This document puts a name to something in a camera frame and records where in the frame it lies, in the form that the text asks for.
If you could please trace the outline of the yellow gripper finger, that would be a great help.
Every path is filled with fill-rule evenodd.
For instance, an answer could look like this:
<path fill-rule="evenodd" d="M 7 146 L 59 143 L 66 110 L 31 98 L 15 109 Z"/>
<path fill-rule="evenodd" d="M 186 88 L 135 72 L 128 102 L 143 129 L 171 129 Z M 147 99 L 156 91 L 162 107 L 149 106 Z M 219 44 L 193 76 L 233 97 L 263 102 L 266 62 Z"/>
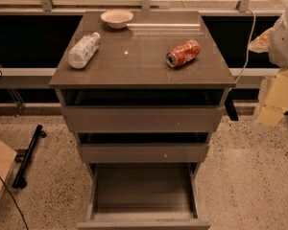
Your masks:
<path fill-rule="evenodd" d="M 261 82 L 252 126 L 260 133 L 270 131 L 287 111 L 288 69 L 280 70 L 274 77 L 268 76 Z"/>
<path fill-rule="evenodd" d="M 272 44 L 270 42 L 273 29 L 269 28 L 254 39 L 249 46 L 249 49 L 254 53 L 268 53 L 272 50 Z"/>

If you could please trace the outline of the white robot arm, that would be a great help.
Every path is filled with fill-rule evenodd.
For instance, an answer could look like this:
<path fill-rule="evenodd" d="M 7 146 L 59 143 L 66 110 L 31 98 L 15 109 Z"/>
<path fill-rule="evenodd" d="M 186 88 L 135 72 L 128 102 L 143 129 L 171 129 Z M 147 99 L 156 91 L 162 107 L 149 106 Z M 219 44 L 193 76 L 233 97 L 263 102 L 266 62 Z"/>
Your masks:
<path fill-rule="evenodd" d="M 288 111 L 288 8 L 274 26 L 249 46 L 255 53 L 268 53 L 269 61 L 279 67 L 274 77 L 267 76 L 260 85 L 253 127 L 265 132 L 275 127 Z"/>

